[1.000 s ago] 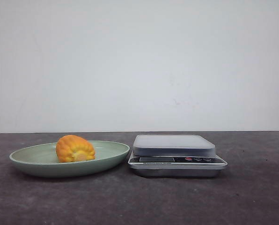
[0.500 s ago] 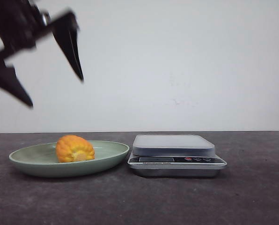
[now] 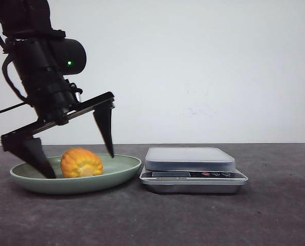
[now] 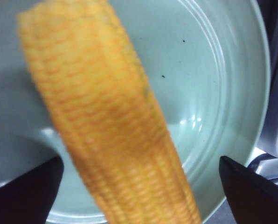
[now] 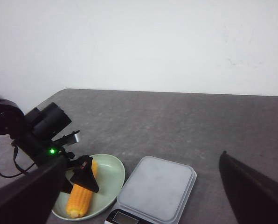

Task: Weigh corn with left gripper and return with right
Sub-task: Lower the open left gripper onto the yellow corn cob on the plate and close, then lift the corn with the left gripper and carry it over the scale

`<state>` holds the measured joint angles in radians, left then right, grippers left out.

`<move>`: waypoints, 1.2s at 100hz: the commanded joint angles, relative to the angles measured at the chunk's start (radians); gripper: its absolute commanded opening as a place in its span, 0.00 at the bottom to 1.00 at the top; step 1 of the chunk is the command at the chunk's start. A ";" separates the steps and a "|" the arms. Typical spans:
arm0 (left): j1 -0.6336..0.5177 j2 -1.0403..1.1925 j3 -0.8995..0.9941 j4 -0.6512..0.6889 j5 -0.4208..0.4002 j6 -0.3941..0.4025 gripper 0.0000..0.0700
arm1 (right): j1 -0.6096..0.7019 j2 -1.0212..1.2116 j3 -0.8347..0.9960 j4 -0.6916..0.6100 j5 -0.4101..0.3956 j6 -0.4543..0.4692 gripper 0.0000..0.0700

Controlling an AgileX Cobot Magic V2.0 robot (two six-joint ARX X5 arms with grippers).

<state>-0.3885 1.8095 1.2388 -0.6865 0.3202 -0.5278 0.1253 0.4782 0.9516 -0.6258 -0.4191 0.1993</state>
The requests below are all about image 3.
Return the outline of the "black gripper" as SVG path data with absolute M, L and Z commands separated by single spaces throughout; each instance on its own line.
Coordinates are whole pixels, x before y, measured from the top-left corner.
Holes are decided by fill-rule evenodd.
M 55 172 L 43 152 L 40 138 L 34 138 L 33 135 L 54 126 L 65 125 L 71 119 L 93 111 L 105 147 L 111 158 L 114 158 L 112 141 L 114 95 L 112 92 L 105 92 L 80 102 L 76 94 L 81 93 L 81 89 L 74 83 L 56 76 L 52 78 L 44 76 L 43 82 L 39 81 L 38 84 L 35 84 L 34 80 L 30 80 L 30 83 L 24 86 L 29 89 L 28 96 L 24 97 L 9 76 L 5 74 L 4 77 L 23 103 L 32 106 L 38 115 L 35 122 L 1 136 L 4 151 L 13 152 L 44 177 L 56 178 Z

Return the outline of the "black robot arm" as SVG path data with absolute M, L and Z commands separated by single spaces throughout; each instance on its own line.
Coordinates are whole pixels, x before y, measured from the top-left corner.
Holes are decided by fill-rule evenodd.
M 66 38 L 51 26 L 47 1 L 0 1 L 0 46 L 7 55 L 2 73 L 8 84 L 8 65 L 14 64 L 26 95 L 14 93 L 22 104 L 35 109 L 37 120 L 1 136 L 5 151 L 30 164 L 46 178 L 55 173 L 36 134 L 62 126 L 77 116 L 93 112 L 109 154 L 114 154 L 111 114 L 114 95 L 106 92 L 81 102 L 82 93 L 66 75 L 78 74 L 86 65 L 82 44 Z

